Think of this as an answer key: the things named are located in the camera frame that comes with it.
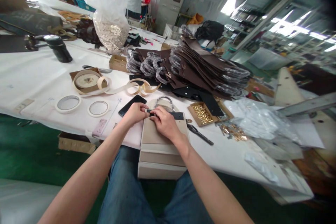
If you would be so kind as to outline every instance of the beige ribbon roll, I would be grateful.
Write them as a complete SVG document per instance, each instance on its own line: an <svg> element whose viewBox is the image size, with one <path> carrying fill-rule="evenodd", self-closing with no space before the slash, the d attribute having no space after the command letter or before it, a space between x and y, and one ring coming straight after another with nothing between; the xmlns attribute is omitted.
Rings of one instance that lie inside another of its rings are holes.
<svg viewBox="0 0 336 224"><path fill-rule="evenodd" d="M97 85L98 86L98 89L96 91L95 94L87 94L87 93L84 93L82 92L81 90L79 90L76 86L76 80L80 77L80 76L83 76L83 75L88 75L88 79L89 76L91 75L95 75L95 76L99 76L99 79L97 81L97 83L93 83L92 86L94 85ZM136 83L135 81L142 81L143 84L140 86L138 83ZM105 77L105 76L101 76L99 73L97 72L94 72L92 70L83 70L81 72L79 72L78 74L76 74L76 76L74 77L74 80L73 80L73 85L76 89L76 91L80 94L80 95L86 95L86 96L92 96L92 95L100 95L102 93L106 93L108 95L114 95L116 93L120 93L121 91L126 91L129 95L137 95L137 94L140 94L141 96L145 97L147 95L149 95L150 93L154 93L156 90L158 90L158 88L161 86L161 83L156 86L155 88L151 88L151 85L148 83L148 81L144 80L144 79L133 79L133 80L130 80L126 85L122 86L122 87L119 87L117 89L112 89L111 88L111 84L112 84L112 80L108 77ZM130 93L128 91L129 88L132 88L132 87L138 87L138 90L135 91L134 93Z"/></svg>

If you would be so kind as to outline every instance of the white tablecloth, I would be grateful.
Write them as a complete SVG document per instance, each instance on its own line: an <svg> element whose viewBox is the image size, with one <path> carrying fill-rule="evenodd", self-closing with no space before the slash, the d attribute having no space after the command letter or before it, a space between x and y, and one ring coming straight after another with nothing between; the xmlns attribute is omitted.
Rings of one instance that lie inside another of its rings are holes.
<svg viewBox="0 0 336 224"><path fill-rule="evenodd" d="M141 45L141 48L161 49L163 39L159 39L156 34L139 28L131 32L139 33L153 43L153 45ZM167 40L166 43L176 44L177 42ZM121 119L118 111L132 97L125 91L115 95L102 94L83 97L82 104L78 110L71 114L58 113L55 109L57 99L66 95L77 95L69 75L70 72L81 70L83 65L109 68L110 57L104 53L89 51L88 48L93 48L93 45L87 44L82 40L76 40L66 42L66 46L73 57L73 61L70 63L59 62L49 47L40 48L37 52L0 55L0 113L36 120L51 128L79 135L85 135L86 131L92 132L100 119L104 118L108 123L100 139L105 139L115 123L118 123ZM103 75L112 79L113 88L123 86L129 81L129 74L116 70ZM165 93L160 90L147 96L146 100L150 101L162 95L170 96L175 106L185 113L186 118L192 119L187 107L194 101L178 98L172 93ZM13 112L13 109L27 98L34 100L34 102L24 108L20 114ZM109 102L110 111L101 118L93 118L87 113L87 107L90 103L101 98ZM214 142L214 145L208 145L192 132L189 134L190 142L205 162L214 170L256 181L273 189L281 188L289 193L297 191L299 194L305 195L298 200L309 199L313 196L302 177L288 170L292 177L289 180L280 166L253 141L236 142L234 139L227 139L227 137L223 136L219 127L214 124L202 128L197 127L197 129ZM139 149L141 133L142 123L138 123L130 129L123 144ZM273 186L271 182L244 161L246 152L252 153L257 160L265 164L279 178L280 187Z"/></svg>

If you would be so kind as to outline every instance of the tag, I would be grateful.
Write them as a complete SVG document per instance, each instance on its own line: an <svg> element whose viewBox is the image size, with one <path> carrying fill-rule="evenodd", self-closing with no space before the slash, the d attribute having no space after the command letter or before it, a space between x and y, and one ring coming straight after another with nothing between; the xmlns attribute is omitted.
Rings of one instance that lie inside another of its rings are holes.
<svg viewBox="0 0 336 224"><path fill-rule="evenodd" d="M97 124L97 126L95 127L95 129L92 133L93 137L100 137L101 136L101 134L103 133L106 122L107 122L106 119L100 119L99 123Z"/></svg>
<svg viewBox="0 0 336 224"><path fill-rule="evenodd" d="M33 103L34 100L32 99L26 99L23 102L21 102L19 105L17 105L14 109L13 112L21 114L21 110L23 110L25 107L27 107L29 104Z"/></svg>

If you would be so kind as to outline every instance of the person's lap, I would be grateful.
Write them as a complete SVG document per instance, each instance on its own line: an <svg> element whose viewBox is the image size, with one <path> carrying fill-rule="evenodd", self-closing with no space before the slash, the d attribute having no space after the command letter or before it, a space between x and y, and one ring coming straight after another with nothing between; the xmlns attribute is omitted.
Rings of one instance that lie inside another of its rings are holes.
<svg viewBox="0 0 336 224"><path fill-rule="evenodd" d="M98 223L212 223L188 171L177 181L170 203L156 219L137 179L139 150L121 146Z"/></svg>

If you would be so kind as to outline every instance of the black phone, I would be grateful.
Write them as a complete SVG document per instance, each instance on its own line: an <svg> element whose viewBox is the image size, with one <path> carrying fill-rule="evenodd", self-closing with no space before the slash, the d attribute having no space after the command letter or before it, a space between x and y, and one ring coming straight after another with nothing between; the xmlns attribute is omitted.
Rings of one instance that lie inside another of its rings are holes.
<svg viewBox="0 0 336 224"><path fill-rule="evenodd" d="M121 110L119 110L118 114L121 115L121 117L123 117L126 114L126 112L130 109L131 105L135 102L141 102L143 104L147 103L147 101L144 98L142 98L140 95L137 94Z"/></svg>

